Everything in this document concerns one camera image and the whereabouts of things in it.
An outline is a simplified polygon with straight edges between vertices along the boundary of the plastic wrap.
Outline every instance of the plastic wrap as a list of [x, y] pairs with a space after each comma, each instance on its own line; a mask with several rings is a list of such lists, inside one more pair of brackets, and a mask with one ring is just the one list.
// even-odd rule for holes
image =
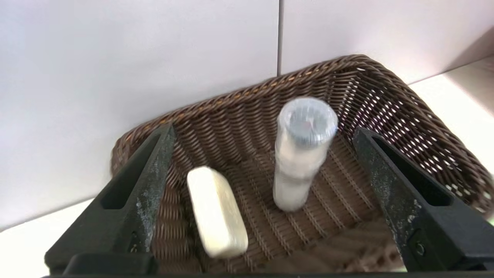
[[278, 116], [273, 187], [280, 209], [294, 211], [304, 205], [337, 128], [336, 113], [316, 98], [297, 98], [283, 107]]

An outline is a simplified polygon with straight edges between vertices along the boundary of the white countertop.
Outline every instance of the white countertop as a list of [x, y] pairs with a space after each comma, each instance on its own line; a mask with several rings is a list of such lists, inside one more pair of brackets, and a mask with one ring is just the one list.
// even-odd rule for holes
[[494, 56], [410, 85], [494, 173]]
[[[494, 57], [410, 85], [494, 173]], [[44, 254], [92, 200], [0, 233], [2, 277], [48, 275]]]

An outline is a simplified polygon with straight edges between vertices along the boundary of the basket rim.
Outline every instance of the basket rim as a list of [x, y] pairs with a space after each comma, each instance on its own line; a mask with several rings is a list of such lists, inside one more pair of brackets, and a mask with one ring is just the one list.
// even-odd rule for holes
[[[433, 135], [445, 143], [454, 151], [453, 155], [463, 160], [464, 165], [471, 168], [470, 174], [478, 181], [479, 186], [484, 190], [494, 193], [493, 178], [487, 169], [480, 163], [476, 156], [471, 153], [461, 140], [453, 134], [443, 121], [438, 118], [429, 106], [412, 91], [399, 77], [386, 69], [382, 64], [376, 62], [363, 54], [342, 56], [337, 59], [316, 63], [298, 71], [293, 71], [277, 77], [267, 79], [259, 84], [241, 88], [230, 93], [225, 93], [210, 99], [198, 101], [165, 113], [153, 120], [147, 121], [126, 132], [117, 141], [112, 150], [111, 172], [114, 175], [120, 167], [128, 160], [129, 145], [145, 139], [158, 127], [173, 123], [178, 124], [204, 113], [211, 113], [225, 107], [236, 104], [240, 101], [249, 101], [258, 97], [270, 94], [273, 90], [290, 88], [299, 83], [307, 82], [321, 75], [331, 74], [331, 72], [351, 69], [346, 72], [349, 76], [361, 74], [361, 71], [369, 71], [373, 76], [379, 77], [390, 91], [401, 91], [406, 97], [400, 100], [410, 107], [418, 107], [414, 112], [421, 117], [422, 124], [425, 124]], [[481, 192], [475, 196], [473, 206], [479, 206], [479, 202], [485, 199]], [[494, 212], [494, 206], [490, 206], [489, 211], [483, 212], [484, 216], [490, 216]]]

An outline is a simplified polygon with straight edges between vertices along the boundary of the woven rattan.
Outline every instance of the woven rattan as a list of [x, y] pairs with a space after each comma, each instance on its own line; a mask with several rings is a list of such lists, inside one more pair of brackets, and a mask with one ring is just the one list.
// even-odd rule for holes
[[[284, 213], [272, 198], [277, 116], [300, 96], [326, 101], [339, 131], [302, 210]], [[153, 252], [162, 273], [386, 271], [401, 264], [368, 177], [351, 145], [357, 127], [381, 134], [485, 216], [493, 208], [488, 171], [396, 75], [363, 55], [315, 64], [167, 113], [123, 135], [112, 172], [157, 127], [173, 123], [177, 141], [158, 212]], [[229, 181], [249, 235], [247, 252], [206, 256], [186, 186], [208, 165]]]

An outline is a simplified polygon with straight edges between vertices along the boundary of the screw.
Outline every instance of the screw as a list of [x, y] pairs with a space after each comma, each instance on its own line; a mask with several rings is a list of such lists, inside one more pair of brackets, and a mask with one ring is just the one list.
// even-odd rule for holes
[[422, 243], [420, 243], [420, 241], [418, 241], [415, 244], [415, 248], [416, 248], [417, 254], [419, 254], [420, 256], [423, 256], [425, 254], [425, 247]]

